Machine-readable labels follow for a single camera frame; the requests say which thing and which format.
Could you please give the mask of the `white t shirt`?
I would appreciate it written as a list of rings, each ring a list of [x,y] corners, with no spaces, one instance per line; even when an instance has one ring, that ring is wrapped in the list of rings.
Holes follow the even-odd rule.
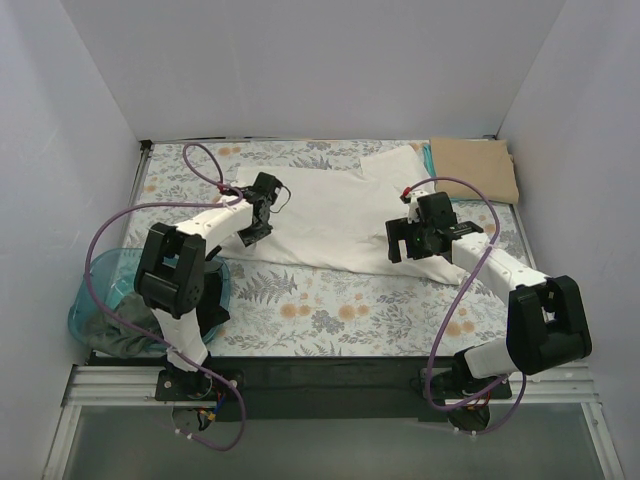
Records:
[[[270,235],[250,247],[231,237],[223,244],[224,257],[406,275],[447,285],[461,282],[463,271],[439,256],[397,264],[388,260],[385,224],[406,215],[407,207],[400,200],[403,189],[429,176],[411,146],[363,157],[353,170],[242,167],[236,183],[249,185],[261,172],[281,180],[291,191],[290,201],[271,217]]]

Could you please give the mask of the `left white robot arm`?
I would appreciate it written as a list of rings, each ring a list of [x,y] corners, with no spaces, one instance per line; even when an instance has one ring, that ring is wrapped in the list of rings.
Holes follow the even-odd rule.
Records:
[[[272,207],[283,191],[290,189],[260,172],[249,186],[223,188],[218,203],[194,217],[156,223],[147,234],[134,289],[158,320],[167,359],[182,370],[178,387],[190,399],[205,398],[213,386],[211,373],[202,368],[209,352],[197,318],[213,258],[230,237],[248,247],[270,235]]]

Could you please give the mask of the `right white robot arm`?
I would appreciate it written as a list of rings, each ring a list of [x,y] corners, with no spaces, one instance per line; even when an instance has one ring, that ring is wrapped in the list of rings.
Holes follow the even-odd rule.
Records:
[[[460,395],[475,397],[489,380],[515,372],[538,374],[591,354],[575,280],[548,276],[496,247],[480,226],[459,221],[445,193],[406,189],[401,199],[407,215],[386,223],[389,260],[443,257],[507,308],[505,337],[455,354],[445,377]]]

